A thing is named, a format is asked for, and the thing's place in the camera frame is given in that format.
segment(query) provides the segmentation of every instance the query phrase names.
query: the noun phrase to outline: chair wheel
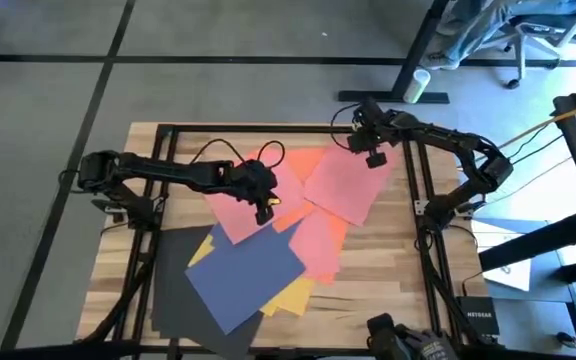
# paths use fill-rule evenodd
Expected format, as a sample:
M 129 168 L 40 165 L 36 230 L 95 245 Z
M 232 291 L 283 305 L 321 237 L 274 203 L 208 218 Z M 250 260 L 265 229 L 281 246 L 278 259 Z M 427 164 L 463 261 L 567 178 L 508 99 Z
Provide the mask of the chair wheel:
M 519 87 L 519 79 L 513 79 L 508 81 L 508 83 L 506 84 L 506 89 L 516 89 Z
M 559 66 L 559 64 L 561 64 L 561 59 L 553 60 L 551 63 L 546 65 L 546 69 L 548 70 L 556 69 Z

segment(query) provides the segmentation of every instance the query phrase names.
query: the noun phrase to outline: pink paper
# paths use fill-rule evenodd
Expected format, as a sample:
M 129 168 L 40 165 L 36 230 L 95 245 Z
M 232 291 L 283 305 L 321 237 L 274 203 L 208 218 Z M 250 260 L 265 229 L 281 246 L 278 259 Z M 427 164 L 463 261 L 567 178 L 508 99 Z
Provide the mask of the pink paper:
M 306 199 L 351 224 L 363 225 L 370 206 L 386 184 L 397 161 L 390 146 L 381 146 L 379 151 L 386 154 L 388 162 L 369 169 L 366 164 L 368 153 L 356 155 L 331 145 L 306 180 Z
M 278 150 L 266 148 L 261 161 L 266 165 L 273 165 L 280 155 Z M 233 244 L 243 241 L 275 219 L 303 206 L 305 202 L 303 185 L 290 166 L 284 161 L 272 171 L 277 177 L 277 187 L 272 191 L 279 197 L 281 204 L 272 207 L 275 215 L 262 226 L 257 225 L 255 205 L 249 205 L 245 201 L 238 202 L 235 198 L 224 194 L 206 195 L 208 204 Z
M 315 209 L 301 221 L 290 239 L 290 248 L 306 267 L 305 277 L 317 278 L 339 271 L 339 252 L 329 221 L 324 210 Z

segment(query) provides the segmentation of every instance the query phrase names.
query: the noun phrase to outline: white cup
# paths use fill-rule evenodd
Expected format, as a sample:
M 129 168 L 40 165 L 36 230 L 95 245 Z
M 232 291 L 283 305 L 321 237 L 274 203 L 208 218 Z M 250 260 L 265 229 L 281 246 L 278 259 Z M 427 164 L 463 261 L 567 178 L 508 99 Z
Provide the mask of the white cup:
M 429 82 L 430 73 L 428 71 L 424 69 L 415 70 L 412 75 L 412 81 L 408 86 L 408 90 L 406 90 L 406 93 L 404 94 L 404 101 L 409 104 L 416 103 Z

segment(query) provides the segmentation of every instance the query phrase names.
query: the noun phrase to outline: floor tile line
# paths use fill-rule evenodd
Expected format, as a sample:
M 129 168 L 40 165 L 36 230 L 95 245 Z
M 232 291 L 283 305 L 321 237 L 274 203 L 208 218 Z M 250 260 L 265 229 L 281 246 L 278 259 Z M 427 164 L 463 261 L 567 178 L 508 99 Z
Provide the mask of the floor tile line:
M 114 44 L 120 44 L 123 36 Z M 0 62 L 11 63 L 105 63 L 116 64 L 277 64 L 277 65 L 369 65 L 400 66 L 404 58 L 339 57 L 339 56 L 175 56 L 175 55 L 117 55 L 120 45 L 101 55 L 23 55 L 0 54 Z M 466 59 L 462 67 L 516 67 L 511 59 Z M 576 68 L 576 60 L 526 60 L 528 68 Z
M 104 65 L 99 73 L 99 78 L 95 84 L 92 97 L 88 104 L 88 108 L 86 109 L 86 114 L 84 115 L 79 132 L 77 133 L 70 156 L 68 157 L 66 169 L 77 169 L 79 167 L 79 161 L 81 161 L 81 157 L 83 156 L 86 143 L 90 137 L 90 132 L 94 125 L 97 112 L 99 111 L 104 92 L 106 91 L 110 79 L 110 74 L 114 64 L 112 59 L 119 51 L 135 2 L 136 0 L 126 0 L 121 20 L 119 21 L 110 49 L 108 50 L 108 55 L 103 58 Z M 19 336 L 21 335 L 26 317 L 30 311 L 32 300 L 37 291 L 37 286 L 41 280 L 41 273 L 45 268 L 50 254 L 50 248 L 52 247 L 61 217 L 66 208 L 66 202 L 68 201 L 68 195 L 70 194 L 70 189 L 74 183 L 74 179 L 74 172 L 66 172 L 61 179 L 59 190 L 50 206 L 28 274 L 24 279 L 21 292 L 17 298 L 10 321 L 8 322 L 6 332 L 4 333 L 0 350 L 12 350 L 16 347 L 17 342 L 19 341 Z

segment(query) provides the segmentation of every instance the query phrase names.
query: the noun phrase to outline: wooden tabletop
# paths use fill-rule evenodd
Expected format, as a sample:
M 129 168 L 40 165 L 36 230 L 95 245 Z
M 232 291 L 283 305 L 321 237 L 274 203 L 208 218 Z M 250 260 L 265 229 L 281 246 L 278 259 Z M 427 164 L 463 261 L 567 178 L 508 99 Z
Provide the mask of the wooden tabletop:
M 157 125 L 132 124 L 125 151 L 150 156 Z M 175 161 L 189 162 L 202 145 L 214 138 L 227 139 L 242 154 L 258 149 L 271 139 L 281 141 L 288 150 L 331 144 L 328 134 L 189 132 L 180 135 Z M 315 287 L 308 310 L 302 317 L 283 311 L 277 311 L 273 317 L 265 317 L 253 347 L 365 348 L 368 336 L 366 320 L 384 312 L 389 313 L 395 323 L 404 323 L 417 329 L 430 327 L 419 254 L 413 245 L 416 230 L 408 180 L 401 147 L 398 149 L 399 163 L 386 188 L 373 204 L 365 225 L 349 228 L 341 253 L 341 271 L 336 276 L 336 282 Z M 232 152 L 221 144 L 209 147 L 204 154 L 203 160 L 234 160 Z M 447 193 L 457 187 L 454 156 L 428 148 L 428 157 L 436 193 Z M 417 181 L 424 198 L 420 171 L 417 173 Z M 145 182 L 134 179 L 126 183 L 137 194 L 141 194 Z M 169 191 L 164 229 L 216 223 L 215 216 L 201 194 L 193 193 L 181 185 L 171 185 Z M 470 228 L 469 222 L 456 223 Z M 132 238 L 133 231 L 126 228 L 110 230 L 101 238 L 77 331 L 78 338 L 92 332 L 119 298 Z M 461 282 L 481 271 L 479 257 L 473 239 L 465 231 L 449 228 L 444 231 L 444 238 L 453 288 L 456 294 L 460 294 Z M 467 289 L 471 296 L 487 295 L 481 276 L 469 280 Z M 445 306 L 438 294 L 437 299 L 442 327 L 448 329 Z M 132 329 L 134 304 L 136 301 L 133 301 L 128 316 L 129 329 Z M 168 339 L 160 339 L 159 334 L 152 331 L 151 305 L 152 296 L 149 299 L 142 343 L 167 345 Z M 194 345 L 187 339 L 182 339 L 180 344 Z

